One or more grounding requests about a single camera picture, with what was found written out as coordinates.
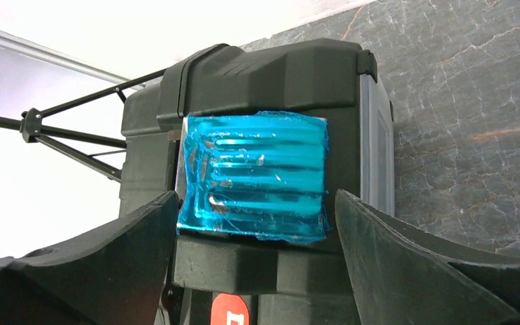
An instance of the black plastic housing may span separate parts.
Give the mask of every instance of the black plastic housing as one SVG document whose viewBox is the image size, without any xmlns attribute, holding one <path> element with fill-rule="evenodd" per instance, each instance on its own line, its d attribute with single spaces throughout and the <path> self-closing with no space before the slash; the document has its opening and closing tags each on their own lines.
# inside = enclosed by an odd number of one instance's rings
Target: black plastic housing
<svg viewBox="0 0 520 325">
<path fill-rule="evenodd" d="M 358 195 L 361 74 L 378 80 L 373 54 L 330 39 L 250 53 L 216 45 L 168 68 L 159 84 L 125 102 L 121 215 L 173 189 L 178 139 L 170 131 L 180 129 L 188 114 L 287 110 L 325 118 L 326 189 Z M 333 195 L 325 207 L 335 229 Z M 185 288 L 182 309 L 191 305 L 181 324 L 210 324 L 209 313 L 192 312 L 210 310 L 222 292 L 247 297 L 255 315 L 251 325 L 360 323 L 335 230 L 302 247 L 182 233 L 174 261 L 173 284 Z"/>
</svg>

